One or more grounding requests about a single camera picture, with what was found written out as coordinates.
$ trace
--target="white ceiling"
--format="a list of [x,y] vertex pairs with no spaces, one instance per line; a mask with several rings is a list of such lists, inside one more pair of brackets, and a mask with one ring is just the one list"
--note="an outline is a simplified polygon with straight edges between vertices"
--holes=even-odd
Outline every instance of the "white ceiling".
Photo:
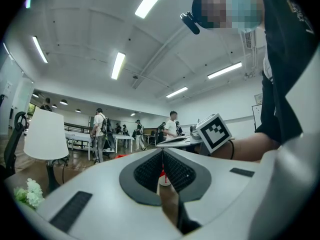
[[[261,71],[264,49],[253,67],[253,51],[237,31],[191,33],[180,14],[191,9],[193,0],[159,0],[145,19],[135,15],[141,1],[31,0],[31,8],[21,12],[22,39],[44,78],[65,78],[69,85],[85,80],[88,88],[103,82],[105,88],[137,89],[159,101],[176,102]],[[40,61],[31,36],[38,37],[48,64]],[[115,82],[117,52],[126,58]],[[208,74],[239,61],[242,68],[208,80]],[[189,90],[166,99],[184,86]]]

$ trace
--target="table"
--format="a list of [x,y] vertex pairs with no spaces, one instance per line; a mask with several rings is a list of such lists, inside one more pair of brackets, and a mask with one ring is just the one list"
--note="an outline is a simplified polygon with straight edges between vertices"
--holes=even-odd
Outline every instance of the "table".
[[128,135],[122,135],[122,134],[113,134],[114,142],[115,142],[115,153],[118,153],[118,140],[131,140],[130,141],[130,148],[132,153],[132,144],[134,138]]
[[88,142],[88,161],[90,161],[90,145],[92,142],[92,138],[88,133],[76,132],[76,131],[64,131],[65,138],[72,140],[71,149],[74,150],[74,140],[81,141],[81,142]]
[[155,136],[155,135],[144,134],[144,136],[147,136],[147,138],[148,138],[148,144],[149,144],[149,138],[152,137],[152,138],[154,138],[154,145],[155,145],[155,146],[157,145],[157,139],[156,139],[156,136]]
[[[62,168],[60,167],[53,167],[54,176],[56,181],[62,185]],[[71,180],[75,176],[77,176],[81,171],[71,170],[71,169],[64,169],[64,182]],[[23,169],[14,175],[6,178],[4,180],[5,185],[8,188],[8,191],[11,195],[14,194],[14,188],[22,187],[24,189],[27,188],[27,179],[31,178],[35,180],[41,187],[43,192],[43,197],[45,198],[50,194],[48,185],[49,185],[49,178],[47,173],[46,164],[43,162],[34,162],[32,165]]]

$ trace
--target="jeans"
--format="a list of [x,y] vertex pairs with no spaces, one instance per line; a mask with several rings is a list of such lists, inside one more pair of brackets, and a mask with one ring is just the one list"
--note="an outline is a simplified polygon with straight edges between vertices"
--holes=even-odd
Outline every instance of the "jeans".
[[136,150],[139,150],[139,144],[141,146],[142,149],[145,148],[144,143],[142,142],[142,135],[137,135],[135,137],[135,145],[136,145]]
[[94,138],[95,159],[98,160],[99,163],[102,163],[104,161],[103,149],[104,149],[105,143],[106,143],[105,135]]

